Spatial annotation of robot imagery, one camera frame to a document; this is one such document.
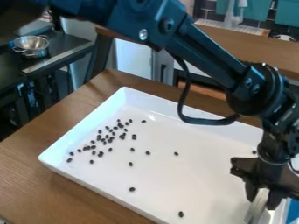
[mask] stainless steel bowl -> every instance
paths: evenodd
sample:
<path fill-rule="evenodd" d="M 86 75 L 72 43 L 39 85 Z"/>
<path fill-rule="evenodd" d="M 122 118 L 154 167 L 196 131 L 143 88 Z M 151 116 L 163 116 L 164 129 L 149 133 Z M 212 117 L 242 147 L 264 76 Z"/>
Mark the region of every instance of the stainless steel bowl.
<path fill-rule="evenodd" d="M 21 53 L 27 59 L 43 58 L 49 53 L 49 41 L 46 36 L 26 36 L 14 40 L 12 50 Z"/>

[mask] screw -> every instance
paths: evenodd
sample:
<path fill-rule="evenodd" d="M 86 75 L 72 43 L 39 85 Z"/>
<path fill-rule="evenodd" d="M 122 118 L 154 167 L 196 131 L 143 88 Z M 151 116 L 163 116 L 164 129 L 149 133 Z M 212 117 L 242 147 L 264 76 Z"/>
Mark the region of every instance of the screw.
<path fill-rule="evenodd" d="M 253 84 L 253 80 L 252 79 L 250 79 L 250 78 L 245 79 L 244 85 L 245 85 L 246 88 L 250 88 L 252 84 Z"/>
<path fill-rule="evenodd" d="M 149 32 L 147 29 L 142 29 L 139 31 L 139 39 L 144 41 L 149 37 Z"/>
<path fill-rule="evenodd" d="M 160 32 L 161 33 L 171 32 L 173 27 L 174 27 L 174 21 L 172 18 L 166 17 L 160 21 Z"/>
<path fill-rule="evenodd" d="M 252 89 L 251 89 L 251 92 L 252 92 L 254 95 L 256 95 L 257 93 L 259 93 L 259 91 L 260 91 L 260 85 L 259 85 L 259 84 L 254 85 L 254 86 L 252 87 Z"/>

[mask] black cable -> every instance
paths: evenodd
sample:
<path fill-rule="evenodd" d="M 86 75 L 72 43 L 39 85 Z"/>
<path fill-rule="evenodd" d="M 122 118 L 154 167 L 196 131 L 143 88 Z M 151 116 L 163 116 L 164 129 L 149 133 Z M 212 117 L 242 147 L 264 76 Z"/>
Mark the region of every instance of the black cable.
<path fill-rule="evenodd" d="M 181 118 L 182 121 L 184 121 L 186 123 L 200 124 L 200 125 L 228 125 L 228 124 L 234 123 L 238 118 L 240 118 L 239 114 L 230 115 L 226 118 L 219 119 L 219 120 L 195 118 L 195 117 L 189 117 L 187 115 L 184 115 L 183 114 L 184 102 L 185 102 L 185 100 L 188 96 L 189 90 L 190 90 L 191 77 L 190 77 L 189 69 L 188 69 L 187 65 L 184 63 L 184 60 L 179 58 L 177 55 L 174 55 L 171 52 L 169 52 L 169 54 L 182 67 L 184 74 L 185 74 L 185 78 L 186 78 L 184 90 L 179 98 L 178 105 L 177 105 L 178 116 Z"/>

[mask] wall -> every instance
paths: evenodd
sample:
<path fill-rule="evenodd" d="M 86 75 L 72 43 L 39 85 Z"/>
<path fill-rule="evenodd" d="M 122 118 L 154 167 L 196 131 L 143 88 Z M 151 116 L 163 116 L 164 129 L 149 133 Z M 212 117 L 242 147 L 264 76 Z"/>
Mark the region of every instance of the wall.
<path fill-rule="evenodd" d="M 193 15 L 195 0 L 180 0 L 180 1 L 186 6 L 188 14 Z"/>
<path fill-rule="evenodd" d="M 196 0 L 201 2 L 201 5 L 195 6 L 194 16 L 196 18 L 205 18 L 216 21 L 224 21 L 225 16 L 216 13 L 216 0 Z M 268 18 L 265 22 L 256 21 L 252 19 L 244 19 L 242 25 L 248 25 L 252 27 L 260 27 L 263 29 L 272 30 L 277 32 L 277 34 L 288 34 L 291 36 L 299 37 L 299 28 L 293 26 L 287 26 L 283 24 L 275 24 L 275 14 L 276 14 L 276 3 L 274 0 L 271 8 L 269 9 Z"/>
<path fill-rule="evenodd" d="M 95 41 L 96 33 L 94 24 L 87 21 L 79 21 L 76 19 L 61 18 L 61 24 L 67 34 L 74 35 L 79 38 Z M 79 59 L 71 64 L 72 79 L 74 88 L 79 88 L 83 84 L 85 74 L 87 72 L 88 63 L 91 53 L 83 59 Z"/>

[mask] black table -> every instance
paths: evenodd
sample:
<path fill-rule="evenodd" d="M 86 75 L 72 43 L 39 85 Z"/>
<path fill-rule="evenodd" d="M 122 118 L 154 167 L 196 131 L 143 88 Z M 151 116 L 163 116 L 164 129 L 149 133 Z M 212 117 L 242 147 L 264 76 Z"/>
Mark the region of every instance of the black table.
<path fill-rule="evenodd" d="M 28 81 L 37 82 L 37 87 L 43 88 L 46 83 L 44 77 L 48 74 L 59 70 L 62 67 L 68 66 L 76 60 L 83 58 L 88 53 L 91 53 L 94 48 L 94 43 L 77 38 L 72 35 L 65 34 L 59 31 L 48 31 L 43 33 L 49 39 L 49 56 L 43 59 L 24 59 L 18 53 L 11 50 L 12 43 L 8 43 L 1 47 L 0 51 L 0 107 L 15 101 L 16 97 L 21 99 L 17 86 Z M 40 99 L 38 104 L 43 105 L 45 109 L 51 105 L 46 105 L 49 99 Z M 24 111 L 23 103 L 19 108 L 19 115 L 23 116 L 28 111 Z M 21 124 L 28 122 L 28 116 L 21 119 Z"/>

